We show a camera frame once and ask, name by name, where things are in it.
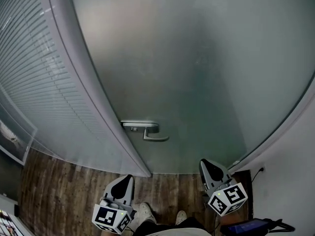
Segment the person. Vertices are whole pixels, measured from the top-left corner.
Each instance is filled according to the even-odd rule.
[[[158,225],[146,203],[140,205],[139,213],[141,225],[133,236],[211,236],[194,217],[187,218],[183,210],[178,212],[174,226]]]

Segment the white cube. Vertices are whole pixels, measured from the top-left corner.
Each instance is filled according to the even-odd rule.
[[[92,222],[101,230],[122,234],[130,221],[131,217],[125,210],[118,210],[108,206],[94,206]]]
[[[247,194],[241,183],[229,186],[212,194],[208,205],[220,216],[234,212],[247,200]]]

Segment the white shoe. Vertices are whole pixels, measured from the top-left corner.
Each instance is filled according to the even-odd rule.
[[[176,216],[175,225],[179,225],[180,223],[182,223],[186,219],[187,219],[187,214],[183,210],[179,211],[177,213],[177,216]]]
[[[154,223],[157,223],[156,218],[154,218],[150,207],[146,203],[140,204],[140,211],[139,211],[139,222],[142,224],[142,222],[146,221],[147,219],[152,220]]]

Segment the black pants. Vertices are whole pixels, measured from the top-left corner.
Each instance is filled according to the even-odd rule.
[[[184,220],[177,226],[167,226],[167,225],[157,225],[151,220],[144,221],[135,231],[133,236],[145,236],[169,229],[178,228],[200,228],[206,231],[206,229],[201,225],[195,218],[191,217]]]

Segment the dark wood floor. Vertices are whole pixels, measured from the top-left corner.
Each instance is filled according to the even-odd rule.
[[[118,177],[31,150],[22,171],[20,218],[36,236],[99,236],[101,230],[91,222],[94,204],[106,184]],[[246,190],[251,189],[248,172],[236,178]],[[135,177],[133,206],[137,210],[140,203],[148,202],[157,222],[163,224],[174,224],[177,212],[184,210],[211,232],[215,213],[205,208],[202,191],[199,175]],[[248,218],[248,202],[238,213]]]

